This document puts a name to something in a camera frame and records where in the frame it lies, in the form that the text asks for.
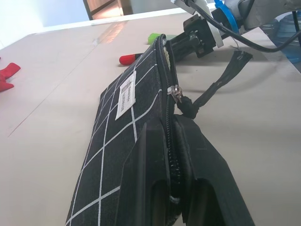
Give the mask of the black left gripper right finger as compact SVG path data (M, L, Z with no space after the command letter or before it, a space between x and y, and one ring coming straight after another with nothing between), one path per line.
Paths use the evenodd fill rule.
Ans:
M227 162L189 118L174 116L182 170L182 218L187 226L253 226Z

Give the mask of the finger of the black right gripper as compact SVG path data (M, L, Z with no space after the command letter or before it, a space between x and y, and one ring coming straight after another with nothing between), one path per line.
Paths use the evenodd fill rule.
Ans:
M168 41L172 47L191 47L190 36L186 33L181 33Z
M198 51L198 46L181 45L181 44L173 45L174 60L176 62L183 60L185 57L193 53L198 57L199 53L197 53L197 51Z

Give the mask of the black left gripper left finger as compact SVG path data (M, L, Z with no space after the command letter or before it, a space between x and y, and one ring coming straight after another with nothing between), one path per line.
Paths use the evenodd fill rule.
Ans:
M169 193L164 129L160 120L150 120L125 161L115 225L165 225Z

